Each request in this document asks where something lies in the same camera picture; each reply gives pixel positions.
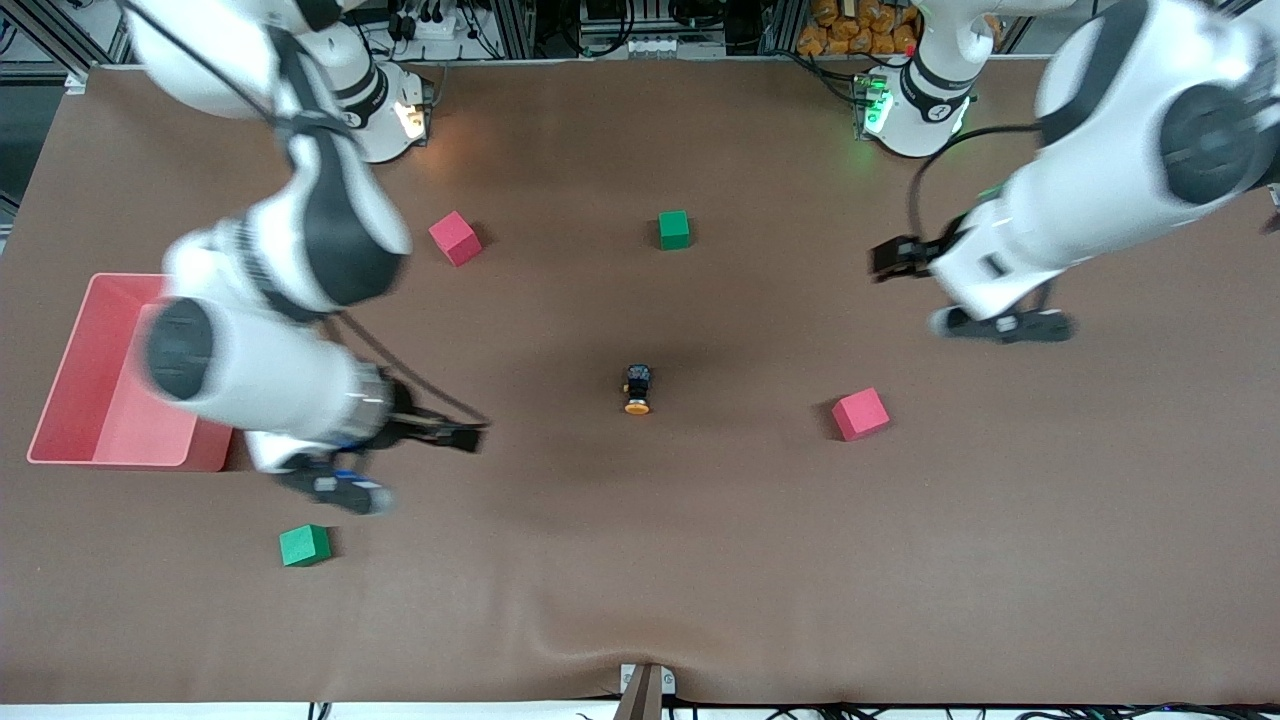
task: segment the brown table mat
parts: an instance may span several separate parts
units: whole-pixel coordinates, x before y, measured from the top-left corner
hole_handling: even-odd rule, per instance
[[[969,127],[1029,119],[1041,68],[992,63]],[[1030,151],[957,149],[929,224]],[[865,275],[915,167],[790,64],[454,69],[431,145],[379,169],[420,251],[355,314],[497,425],[379,455],[399,507],[353,518],[253,473],[26,462],[90,275],[287,178],[261,124],[95,72],[0,259],[0,700],[554,698],[636,660],[707,702],[1276,700],[1267,200],[1069,272],[1070,343],[996,347]],[[488,243],[462,269],[426,236],[454,209]],[[655,250],[669,209],[691,250]],[[893,425],[832,441],[872,386]],[[280,568],[308,521],[343,556]]]

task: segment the pink bin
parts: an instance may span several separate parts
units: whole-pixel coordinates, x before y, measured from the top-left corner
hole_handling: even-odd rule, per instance
[[[72,338],[27,450],[36,464],[216,473],[232,429],[178,410],[140,374],[133,333],[161,305],[164,275],[100,273],[88,282]]]

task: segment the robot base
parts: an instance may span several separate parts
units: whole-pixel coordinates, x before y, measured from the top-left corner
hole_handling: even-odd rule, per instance
[[[947,109],[950,117],[942,122],[925,122],[920,111],[902,97],[899,90],[901,73],[899,68],[876,68],[869,73],[874,85],[879,85],[874,81],[883,81],[884,90],[878,95],[874,91],[868,92],[872,106],[856,110],[859,124],[865,137],[876,138],[891,152],[906,158],[927,158],[941,150],[960,129],[964,113],[969,109],[969,100],[954,113],[950,113],[946,105],[940,105],[938,108]],[[878,111],[874,119],[873,111]]]
[[[431,126],[434,86],[394,63],[379,63],[387,73],[387,100],[355,135],[369,163],[387,163],[415,145],[426,145]]]

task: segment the cable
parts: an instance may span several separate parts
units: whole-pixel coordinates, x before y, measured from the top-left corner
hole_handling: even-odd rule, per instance
[[[458,55],[462,54],[462,49],[458,49]],[[431,109],[434,110],[436,105],[444,100],[444,83],[449,81],[449,63],[444,63],[444,73],[440,76],[440,85],[435,86],[435,91],[431,92]]]
[[[273,115],[271,111],[269,111],[265,105],[262,105],[261,102],[259,102],[257,100],[255,100],[252,96],[250,96],[248,91],[246,91],[244,88],[242,88],[239,85],[232,82],[232,79],[229,77],[227,77],[225,73],[223,73],[216,67],[214,67],[214,64],[210,63],[209,60],[206,60],[204,55],[196,53],[195,50],[191,49],[189,45],[187,45],[186,42],[183,42],[178,36],[175,36],[174,33],[169,32],[169,28],[166,28],[163,24],[160,24],[160,22],[156,20],[154,17],[151,17],[150,13],[147,13],[146,10],[138,8],[137,3],[134,3],[133,0],[118,0],[118,1],[120,3],[120,6],[123,6],[125,10],[129,10],[131,13],[133,13],[134,15],[137,15],[138,19],[141,19],[146,24],[151,26],[151,29],[156,31],[160,35],[160,37],[163,37],[163,38],[168,40],[169,42],[172,42],[173,45],[175,45],[179,50],[182,50],[183,53],[186,53],[188,58],[191,58],[192,60],[195,60],[197,65],[200,65],[201,68],[205,68],[205,70],[207,70],[211,76],[214,76],[215,78],[218,78],[219,82],[221,82],[223,85],[225,85],[228,87],[228,90],[230,90],[237,96],[239,96],[239,99],[243,100],[246,105],[248,105],[250,108],[252,108],[253,111],[257,113],[259,117],[261,117],[264,120],[268,122],[268,124],[271,124],[271,126],[275,124],[275,115]]]
[[[480,44],[480,49],[494,60],[500,60],[502,53],[498,53],[497,46],[490,42],[489,36],[485,35],[484,26],[480,23],[480,17],[476,14],[475,6],[471,5],[471,0],[462,0],[458,3],[458,10],[462,12],[462,19],[466,20],[467,27],[475,33],[475,41]]]
[[[924,181],[924,173],[929,170],[933,163],[938,161],[947,150],[951,150],[961,142],[973,140],[975,137],[982,137],[984,135],[1002,135],[1002,133],[1018,133],[1018,132],[1039,132],[1039,124],[1029,126],[991,126],[986,128],[978,128],[975,131],[963,132],[947,141],[937,152],[929,155],[928,159],[915,170],[915,176],[911,178],[911,188],[906,195],[906,217],[911,223],[911,234],[918,238],[924,238],[924,225],[920,222],[920,183]],[[1020,716],[1018,720],[1032,720],[1033,717],[1043,717],[1032,715],[1030,717]]]
[[[837,72],[832,72],[832,70],[820,68],[820,67],[818,67],[818,61],[817,60],[805,59],[804,56],[797,55],[797,54],[795,54],[795,53],[792,53],[790,50],[765,50],[764,53],[762,53],[762,55],[780,55],[782,58],[791,58],[791,60],[794,63],[796,63],[801,68],[809,70],[810,73],[817,74],[817,76],[822,76],[822,77],[828,77],[831,79],[844,79],[844,81],[852,81],[854,79],[854,74],[852,73],[845,74],[845,73],[837,73]]]
[[[461,400],[435,387],[434,384],[428,382],[426,378],[413,372],[412,368],[406,365],[403,360],[397,357],[394,352],[392,352],[390,350],[387,348],[385,345],[379,342],[378,338],[374,337],[372,333],[366,331],[365,327],[361,325],[355,318],[352,318],[347,313],[338,313],[338,319],[342,320],[342,324],[347,325],[351,329],[351,332],[356,333],[360,337],[360,340],[364,341],[364,343],[370,347],[370,350],[376,352],[388,365],[399,370],[399,373],[403,374],[410,380],[412,380],[413,384],[426,391],[428,393],[435,396],[439,401],[444,402],[445,405],[452,406],[454,410],[458,410],[465,415],[470,415],[474,420],[476,420],[477,429],[488,428],[489,425],[493,424],[492,420],[489,420],[488,415],[485,415],[484,413],[476,410],[475,407],[467,405],[466,402],[462,402]]]
[[[9,40],[4,40],[4,31],[13,31],[9,33]],[[4,42],[4,47],[0,47],[0,55],[8,53],[15,40],[18,40],[18,27],[9,24],[9,20],[4,20],[4,28],[0,29],[0,41]]]
[[[850,106],[855,106],[856,108],[856,106],[861,106],[861,105],[867,104],[865,101],[859,100],[859,99],[854,97],[852,95],[845,94],[845,91],[842,91],[835,83],[835,81],[852,82],[854,81],[854,76],[851,76],[851,74],[841,74],[841,73],[835,73],[835,72],[831,72],[831,70],[824,70],[824,69],[822,69],[822,68],[818,67],[818,63],[815,63],[813,60],[806,60],[806,59],[801,58],[800,55],[796,55],[795,53],[792,53],[790,50],[767,50],[764,54],[765,55],[781,55],[783,58],[791,58],[801,68],[809,70],[813,76],[815,76],[819,81],[822,81],[822,85],[827,88],[828,92],[831,92],[832,95],[835,95],[836,97],[838,97],[844,102],[849,104]]]
[[[604,55],[608,55],[611,53],[616,53],[617,50],[620,50],[623,45],[627,44],[627,40],[631,38],[631,31],[634,31],[635,27],[636,27],[636,9],[632,5],[634,0],[622,0],[622,13],[618,15],[618,37],[616,37],[613,40],[613,42],[607,49],[604,49],[604,50],[595,51],[595,50],[590,50],[590,49],[584,49],[568,33],[570,26],[572,26],[573,23],[577,23],[579,27],[581,27],[581,20],[571,20],[570,23],[566,23],[566,20],[564,20],[564,6],[570,5],[573,1],[575,0],[562,0],[561,4],[559,4],[559,12],[561,12],[561,22],[559,22],[561,28],[559,28],[559,32],[561,32],[561,37],[564,38],[564,42],[568,45],[570,50],[572,50],[573,53],[576,53],[579,56],[582,56],[582,58],[603,58]]]

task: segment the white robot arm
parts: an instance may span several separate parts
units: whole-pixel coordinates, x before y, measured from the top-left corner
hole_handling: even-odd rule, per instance
[[[169,32],[159,18],[132,12],[140,26]],[[474,452],[481,428],[415,407],[406,386],[317,336],[320,320],[388,292],[412,242],[321,64],[279,27],[250,23],[238,32],[271,68],[261,83],[293,177],[243,214],[170,247],[169,300],[141,338],[145,373],[169,402],[248,430],[255,465],[283,484],[379,512],[389,493],[338,470],[337,455],[402,439]]]
[[[908,158],[937,152],[960,129],[969,91],[995,49],[986,15],[1039,15],[1075,0],[914,0],[924,33],[906,63],[881,65],[879,109],[867,118],[867,135]]]
[[[878,281],[932,274],[957,302],[945,336],[1060,341],[1070,322],[1015,304],[1065,269],[1172,232],[1280,182],[1280,18],[1188,0],[1123,0],[1050,61],[1036,102],[1043,147],[924,242],[872,251]]]
[[[224,118],[255,118],[225,83],[178,47],[138,12],[236,81],[256,102],[269,104],[275,55],[262,28],[297,37],[333,88],[339,117],[370,163],[398,158],[426,142],[433,88],[393,63],[375,63],[358,33],[338,23],[361,0],[129,0],[134,50],[165,92],[197,110]]]

